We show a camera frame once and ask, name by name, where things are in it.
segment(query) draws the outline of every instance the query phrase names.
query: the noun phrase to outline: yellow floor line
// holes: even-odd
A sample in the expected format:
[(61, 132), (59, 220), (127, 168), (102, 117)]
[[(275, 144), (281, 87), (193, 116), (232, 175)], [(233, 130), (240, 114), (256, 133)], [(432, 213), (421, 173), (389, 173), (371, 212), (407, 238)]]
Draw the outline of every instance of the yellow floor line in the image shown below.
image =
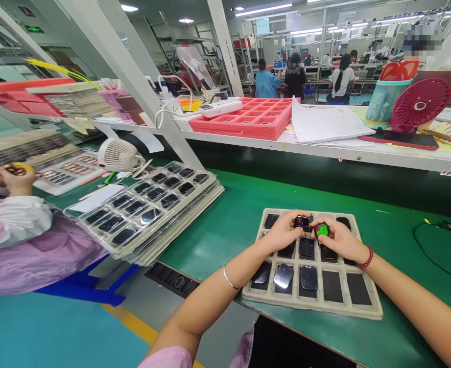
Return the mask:
[[(122, 306), (112, 307), (109, 304), (102, 304), (103, 308), (116, 317), (126, 328), (140, 337), (147, 344), (152, 345), (156, 339), (158, 332), (147, 325), (140, 318), (130, 313)], [(195, 361), (193, 368), (205, 368), (202, 364)]]

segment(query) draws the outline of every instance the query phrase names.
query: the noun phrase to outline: green workbench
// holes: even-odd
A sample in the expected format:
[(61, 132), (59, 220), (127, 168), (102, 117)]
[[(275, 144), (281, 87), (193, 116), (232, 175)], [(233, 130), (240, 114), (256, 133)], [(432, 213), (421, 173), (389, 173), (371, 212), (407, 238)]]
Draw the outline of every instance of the green workbench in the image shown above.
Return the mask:
[[(255, 240), (264, 208), (350, 213), (365, 244), (451, 306), (451, 277), (417, 246), (412, 229), (424, 218), (451, 218), (230, 172), (212, 170), (225, 194), (160, 258), (160, 262), (198, 281), (205, 280)], [(44, 196), (59, 208), (74, 203), (94, 184), (60, 197)], [(451, 270), (451, 233), (423, 226), (418, 237), (427, 253)], [(399, 309), (378, 290), (382, 321), (237, 301), (307, 338), (370, 367), (444, 366)]]

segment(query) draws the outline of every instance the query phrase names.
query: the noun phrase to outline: bracelet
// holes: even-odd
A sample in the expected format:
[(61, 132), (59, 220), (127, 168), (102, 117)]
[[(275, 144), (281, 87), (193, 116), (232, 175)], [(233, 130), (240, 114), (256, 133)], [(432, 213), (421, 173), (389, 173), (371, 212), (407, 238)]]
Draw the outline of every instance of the bracelet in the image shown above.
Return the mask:
[(234, 288), (235, 290), (239, 290), (238, 287), (236, 287), (230, 280), (229, 277), (227, 277), (227, 274), (225, 273), (225, 266), (224, 266), (224, 277), (225, 277), (225, 281), (227, 281), (230, 285), (230, 287)]
[(373, 249), (372, 249), (372, 247), (367, 247), (368, 248), (368, 250), (370, 251), (370, 256), (368, 257), (368, 261), (366, 261), (365, 263), (363, 263), (363, 264), (358, 264), (357, 263), (357, 266), (359, 267), (359, 268), (365, 268), (365, 267), (367, 267), (369, 264), (370, 264), (370, 262), (372, 261), (372, 259), (373, 259)]

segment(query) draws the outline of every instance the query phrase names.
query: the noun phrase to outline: chair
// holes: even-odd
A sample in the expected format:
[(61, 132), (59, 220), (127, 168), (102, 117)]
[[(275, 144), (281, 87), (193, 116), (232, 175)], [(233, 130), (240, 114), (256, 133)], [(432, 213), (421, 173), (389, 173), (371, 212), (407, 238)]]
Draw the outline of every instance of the chair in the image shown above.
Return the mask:
[(69, 299), (78, 299), (89, 302), (110, 304), (114, 307), (119, 306), (125, 300), (122, 295), (116, 295), (116, 291), (128, 280), (139, 268), (138, 265), (131, 265), (108, 289), (94, 289), (99, 278), (90, 276), (89, 273), (95, 269), (108, 256), (102, 257), (89, 267), (76, 272), (63, 280), (57, 281), (51, 285), (35, 290), (40, 294), (62, 296)]

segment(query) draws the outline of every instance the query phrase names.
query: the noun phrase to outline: blue uniform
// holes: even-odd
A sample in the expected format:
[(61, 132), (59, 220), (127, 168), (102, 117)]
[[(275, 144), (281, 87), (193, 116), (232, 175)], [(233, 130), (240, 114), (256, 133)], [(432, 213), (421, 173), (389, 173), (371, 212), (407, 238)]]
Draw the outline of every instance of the blue uniform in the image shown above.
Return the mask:
[(277, 87), (280, 87), (280, 79), (271, 72), (263, 70), (256, 74), (256, 96), (258, 98), (278, 98)]

